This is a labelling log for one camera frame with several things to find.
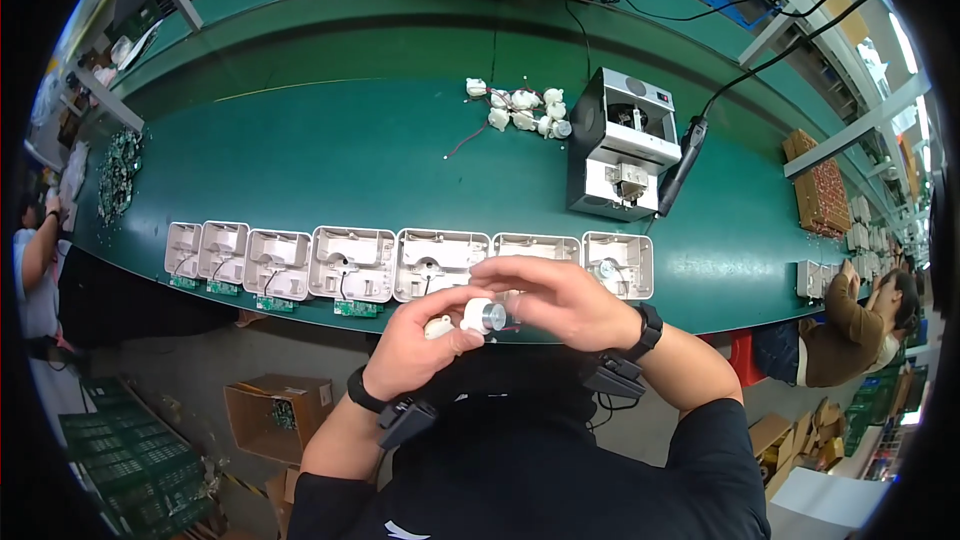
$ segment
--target black shirt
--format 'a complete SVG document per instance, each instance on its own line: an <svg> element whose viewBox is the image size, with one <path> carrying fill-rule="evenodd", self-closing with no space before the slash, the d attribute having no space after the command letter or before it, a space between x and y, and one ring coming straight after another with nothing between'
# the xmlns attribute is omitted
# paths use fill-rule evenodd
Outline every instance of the black shirt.
<svg viewBox="0 0 960 540"><path fill-rule="evenodd" d="M431 429L397 449L392 481L380 492L364 481L301 474L289 540L770 537L739 402L687 414L662 468L598 448L560 420L517 416L522 411L492 423L473 411Z"/></svg>

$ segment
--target worker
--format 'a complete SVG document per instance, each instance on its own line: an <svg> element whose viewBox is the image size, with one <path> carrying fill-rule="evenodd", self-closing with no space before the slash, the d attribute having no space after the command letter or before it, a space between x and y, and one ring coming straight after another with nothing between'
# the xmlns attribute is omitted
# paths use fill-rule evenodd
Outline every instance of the worker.
<svg viewBox="0 0 960 540"><path fill-rule="evenodd" d="M58 239L61 202L47 197L43 220L28 198L13 235L13 279L25 339L54 339L73 350L138 338L194 336L264 318L176 291L114 267Z"/></svg>
<svg viewBox="0 0 960 540"><path fill-rule="evenodd" d="M506 303L508 313L570 353L639 354L641 339L657 335L647 324L661 325L638 364L679 411L665 466L597 447L588 428L593 393L576 378L566 391L451 388L452 400L431 402L434 425L396 449L392 479L378 492L368 482L381 454L378 414L354 398L403 399L429 389L451 363L507 348L460 329L426 340L424 328L443 314L456 320L471 299L510 290L523 293ZM401 306L360 372L364 395L348 391L303 452L289 539L769 538L737 374L709 344L650 313L572 262L522 256L487 258L468 285Z"/></svg>
<svg viewBox="0 0 960 540"><path fill-rule="evenodd" d="M812 318L761 326L752 333L753 363L792 386L835 387L887 366L920 320L913 276L900 268L876 276L865 306L860 276L845 259L826 291L825 323Z"/></svg>

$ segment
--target black wristband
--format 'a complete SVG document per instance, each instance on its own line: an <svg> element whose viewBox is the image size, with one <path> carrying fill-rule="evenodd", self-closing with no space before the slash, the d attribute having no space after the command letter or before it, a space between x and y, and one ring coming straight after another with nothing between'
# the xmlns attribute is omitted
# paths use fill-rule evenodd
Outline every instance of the black wristband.
<svg viewBox="0 0 960 540"><path fill-rule="evenodd" d="M346 379L346 395L350 397L350 400L363 407L367 411L372 411L375 414L381 413L383 410L387 409L387 402L383 402L378 398L374 398L367 393L367 389L363 387L363 371L367 366L363 365L356 371L350 374L350 377Z"/></svg>
<svg viewBox="0 0 960 540"><path fill-rule="evenodd" d="M633 344L632 348L626 353L627 359L634 363L657 346L657 342L664 331L664 320L660 318L653 306L640 303L636 310L643 318L643 329L640 331L640 338L636 341L636 344Z"/></svg>

